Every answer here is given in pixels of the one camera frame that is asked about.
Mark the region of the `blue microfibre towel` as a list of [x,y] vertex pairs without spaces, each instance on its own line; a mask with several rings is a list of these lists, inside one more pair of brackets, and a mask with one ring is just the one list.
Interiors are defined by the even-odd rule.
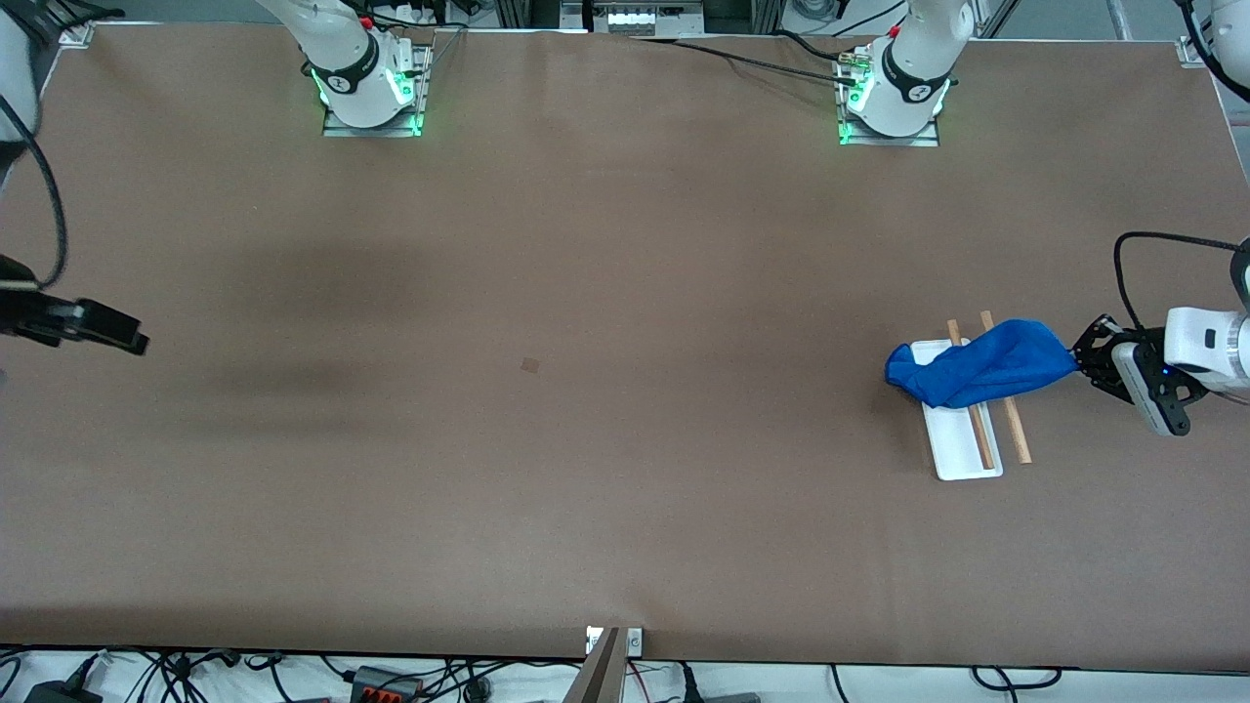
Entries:
[[928,407],[962,409],[1039,392],[1078,370],[1074,355],[1048,325],[1014,316],[925,364],[910,346],[894,348],[884,378]]

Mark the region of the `wooden rack rod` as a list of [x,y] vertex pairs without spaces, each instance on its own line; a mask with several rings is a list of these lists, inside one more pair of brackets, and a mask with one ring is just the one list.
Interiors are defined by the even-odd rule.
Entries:
[[[946,321],[946,330],[949,341],[952,349],[959,349],[962,346],[962,334],[956,319],[949,319]],[[972,433],[975,440],[978,442],[978,452],[980,454],[980,462],[984,472],[994,472],[996,468],[996,462],[994,459],[992,449],[990,442],[988,442],[986,427],[982,422],[982,417],[976,405],[969,405],[966,413],[972,423]]]
[[1028,445],[1028,437],[1025,435],[1025,429],[1022,428],[1022,419],[1018,409],[1018,402],[1012,397],[1005,397],[1002,405],[1006,413],[1008,428],[1010,435],[1012,437],[1012,444],[1015,453],[1018,453],[1018,460],[1022,467],[1030,467],[1034,463],[1032,453],[1030,445]]

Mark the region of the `white towel rack base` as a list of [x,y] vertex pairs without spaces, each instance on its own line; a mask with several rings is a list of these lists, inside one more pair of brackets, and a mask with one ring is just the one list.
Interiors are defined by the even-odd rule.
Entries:
[[[978,410],[982,437],[988,442],[991,467],[982,462],[978,432],[972,422],[972,409]],[[1002,477],[1004,467],[994,423],[986,403],[960,409],[921,404],[930,449],[938,479],[959,482]]]

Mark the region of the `black orange power strip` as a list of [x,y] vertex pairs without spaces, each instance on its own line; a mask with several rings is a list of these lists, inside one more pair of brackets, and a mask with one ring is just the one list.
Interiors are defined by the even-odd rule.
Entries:
[[349,703],[415,703],[422,688],[420,675],[361,665],[354,672]]

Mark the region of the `white power strip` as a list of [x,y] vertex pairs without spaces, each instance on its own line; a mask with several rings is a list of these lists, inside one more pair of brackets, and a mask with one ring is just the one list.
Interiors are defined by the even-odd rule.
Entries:
[[560,0],[559,28],[630,38],[684,38],[704,33],[701,0]]

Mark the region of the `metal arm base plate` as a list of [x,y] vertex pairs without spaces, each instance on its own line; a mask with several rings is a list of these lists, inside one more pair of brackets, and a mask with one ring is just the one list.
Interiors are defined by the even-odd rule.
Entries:
[[432,46],[398,39],[352,95],[331,93],[315,79],[325,138],[420,138],[432,63]]
[[862,109],[868,108],[876,79],[866,60],[852,63],[832,63],[836,78],[852,80],[849,86],[835,88],[838,135],[841,145],[898,146],[898,148],[935,148],[940,144],[938,118],[930,116],[925,126],[911,135],[888,135],[879,133],[862,120]]

